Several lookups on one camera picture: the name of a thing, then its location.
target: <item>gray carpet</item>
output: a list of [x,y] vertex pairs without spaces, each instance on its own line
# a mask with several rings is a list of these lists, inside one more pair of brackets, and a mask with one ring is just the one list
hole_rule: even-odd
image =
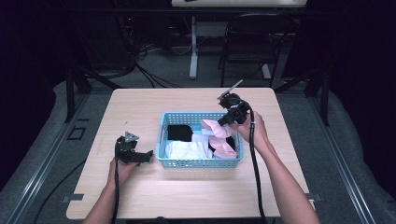
[[[174,52],[157,49],[149,52],[148,56],[139,64],[151,73],[181,87],[218,87],[220,74],[217,69],[219,48],[212,45],[210,39],[206,41],[207,45],[203,44],[200,47],[198,78],[195,80],[189,79],[190,53],[178,55]],[[237,78],[260,75],[260,73],[256,74],[257,71],[251,67],[230,66],[228,71],[237,71],[233,75]],[[108,72],[101,74],[104,76],[112,75]],[[127,76],[116,77],[111,80],[126,88],[151,88],[148,80],[137,69]],[[226,85],[232,86],[236,80],[229,80]],[[276,86],[281,84],[279,80],[277,77]],[[77,92],[77,99],[82,107],[77,112],[73,122],[68,125],[64,125],[64,119],[66,118],[64,83],[55,88],[57,104],[48,123],[37,137],[20,168],[0,193],[0,207],[2,208],[0,223],[7,223],[9,217],[13,215],[25,188],[35,174],[35,170],[53,147],[55,138],[64,130],[67,130],[65,139],[60,140],[59,153],[55,155],[54,163],[50,166],[47,175],[44,176],[45,181],[41,186],[37,186],[39,191],[32,195],[30,203],[24,206],[26,212],[20,214],[18,221],[20,223],[32,222],[40,204],[43,203],[52,189],[71,170],[86,159],[111,94],[111,90],[102,83],[93,79],[91,84],[94,90],[89,96],[83,96]],[[244,81],[246,86],[265,86],[267,84],[267,82],[249,83]],[[331,145],[322,130],[320,120],[316,117],[318,111],[313,105],[317,100],[305,98],[302,93],[303,87],[304,83],[288,92],[279,93],[276,97],[308,187],[311,192],[320,194],[324,199],[315,203],[319,218],[322,223],[361,223],[361,218],[349,196],[345,181],[335,165]],[[370,170],[362,161],[361,145],[356,130],[342,104],[333,94],[331,94],[329,102],[329,121],[334,138],[342,149],[342,153],[360,186],[375,222],[396,223],[396,203],[375,183]],[[71,137],[79,136],[78,132],[85,130],[80,140],[67,140],[73,128],[77,128],[79,131],[75,131]],[[67,219],[65,211],[68,204],[62,203],[62,200],[64,196],[73,193],[81,169],[82,167],[79,167],[49,197],[37,223],[80,222]]]

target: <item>forearm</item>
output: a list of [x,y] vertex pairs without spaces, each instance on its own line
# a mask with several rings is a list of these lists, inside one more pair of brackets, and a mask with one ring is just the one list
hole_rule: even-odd
[[258,152],[267,165],[276,204],[285,223],[319,223],[318,216],[293,175],[277,156],[269,141],[263,141]]
[[108,223],[114,209],[114,197],[114,187],[105,186],[83,223]]

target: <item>hand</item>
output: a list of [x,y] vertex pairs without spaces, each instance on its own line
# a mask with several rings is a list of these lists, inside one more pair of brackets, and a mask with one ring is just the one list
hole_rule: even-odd
[[[128,179],[132,170],[136,167],[139,162],[129,162],[128,164],[119,160],[119,184],[122,184]],[[107,184],[113,186],[115,184],[114,177],[116,171],[116,160],[113,160],[110,163],[110,170],[108,171]]]
[[[265,123],[262,119],[262,115],[257,112],[254,113],[255,127],[254,127],[254,145],[262,146],[264,143],[269,143],[267,130],[265,129]],[[238,131],[242,137],[248,142],[250,134],[250,114],[247,114],[247,120],[243,124],[230,124],[234,130]]]

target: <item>person's right hand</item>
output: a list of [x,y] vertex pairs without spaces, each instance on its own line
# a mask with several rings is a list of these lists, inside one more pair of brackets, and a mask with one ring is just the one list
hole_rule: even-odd
[[[255,127],[254,127],[254,145],[262,146],[265,143],[268,143],[268,135],[267,130],[265,129],[264,120],[262,119],[262,115],[257,112],[254,113]],[[250,134],[250,114],[247,114],[247,120],[243,124],[230,124],[234,130],[239,132],[242,137],[249,142],[249,134]]]

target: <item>desk leg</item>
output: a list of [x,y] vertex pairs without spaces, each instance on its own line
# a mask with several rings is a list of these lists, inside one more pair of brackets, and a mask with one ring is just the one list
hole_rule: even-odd
[[195,17],[191,18],[191,64],[190,64],[190,79],[197,78],[197,66],[198,66],[198,49],[197,49],[197,34],[196,34],[196,22]]

